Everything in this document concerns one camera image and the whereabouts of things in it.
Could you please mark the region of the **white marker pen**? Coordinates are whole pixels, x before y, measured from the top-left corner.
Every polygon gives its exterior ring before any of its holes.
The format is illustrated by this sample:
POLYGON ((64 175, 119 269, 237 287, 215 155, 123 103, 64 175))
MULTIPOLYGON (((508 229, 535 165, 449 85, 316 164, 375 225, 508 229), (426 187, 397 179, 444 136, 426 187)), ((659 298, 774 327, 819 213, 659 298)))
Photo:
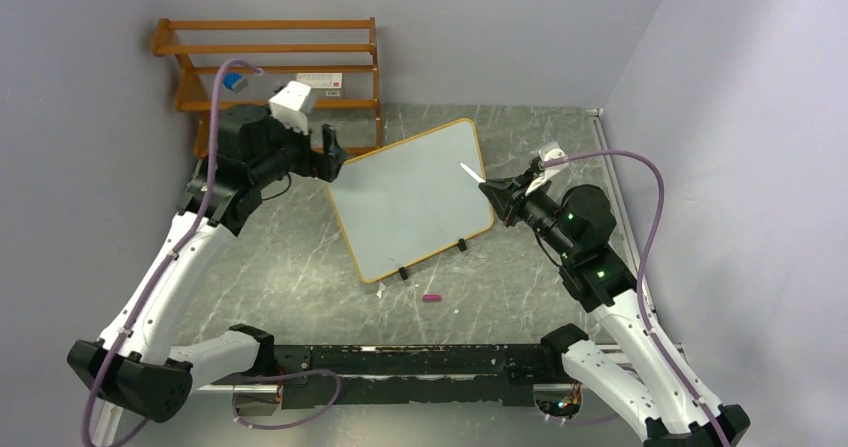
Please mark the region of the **white marker pen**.
POLYGON ((459 166, 477 184, 482 184, 486 181, 486 179, 480 173, 475 171, 470 165, 464 162, 460 162, 459 166))

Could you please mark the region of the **yellow-framed whiteboard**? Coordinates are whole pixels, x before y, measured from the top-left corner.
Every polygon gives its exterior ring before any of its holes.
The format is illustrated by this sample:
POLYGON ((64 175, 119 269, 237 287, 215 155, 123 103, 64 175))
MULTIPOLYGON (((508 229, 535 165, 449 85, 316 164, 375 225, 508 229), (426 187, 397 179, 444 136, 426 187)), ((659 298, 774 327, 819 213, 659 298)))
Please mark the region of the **yellow-framed whiteboard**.
POLYGON ((461 118, 347 161, 326 189, 361 281, 374 283, 490 229, 474 122, 461 118))

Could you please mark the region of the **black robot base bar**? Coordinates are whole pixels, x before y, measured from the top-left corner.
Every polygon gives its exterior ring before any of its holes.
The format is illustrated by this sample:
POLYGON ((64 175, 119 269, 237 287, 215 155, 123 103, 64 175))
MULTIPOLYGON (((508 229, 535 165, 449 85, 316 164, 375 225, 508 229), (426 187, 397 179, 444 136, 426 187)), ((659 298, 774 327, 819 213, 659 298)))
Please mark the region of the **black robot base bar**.
POLYGON ((348 405, 495 402, 533 407, 544 390, 570 392, 572 379, 540 344, 278 345, 283 373, 329 370, 286 381, 285 409, 348 405))

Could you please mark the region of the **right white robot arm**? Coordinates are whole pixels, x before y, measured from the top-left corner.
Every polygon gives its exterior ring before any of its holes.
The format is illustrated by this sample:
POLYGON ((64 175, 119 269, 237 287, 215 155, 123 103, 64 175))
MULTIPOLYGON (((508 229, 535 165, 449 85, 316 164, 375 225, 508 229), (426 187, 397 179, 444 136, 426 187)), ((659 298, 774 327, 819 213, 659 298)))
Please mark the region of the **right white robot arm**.
POLYGON ((618 344, 633 368, 610 360, 588 335, 567 324, 542 339, 550 380, 588 387, 645 446, 735 446, 751 425, 744 409, 712 393, 677 352, 637 293, 632 271, 609 244, 616 226, 604 191, 591 184, 562 200, 530 188, 527 175, 479 183, 507 226, 526 224, 557 264, 568 294, 618 344))

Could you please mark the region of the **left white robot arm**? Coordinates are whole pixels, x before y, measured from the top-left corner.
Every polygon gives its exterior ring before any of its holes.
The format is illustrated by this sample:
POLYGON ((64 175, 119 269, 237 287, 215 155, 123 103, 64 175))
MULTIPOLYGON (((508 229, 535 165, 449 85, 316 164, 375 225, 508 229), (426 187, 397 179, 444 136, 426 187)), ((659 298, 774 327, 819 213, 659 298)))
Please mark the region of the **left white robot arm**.
POLYGON ((189 181, 154 263, 131 299, 94 341, 67 361, 102 400, 162 423, 197 389, 241 375, 261 383, 280 371, 271 334, 244 324, 189 346, 176 330, 208 270, 260 207, 270 184, 298 175, 332 182, 348 154, 336 129, 314 150, 307 117, 238 104, 210 119, 208 155, 189 181))

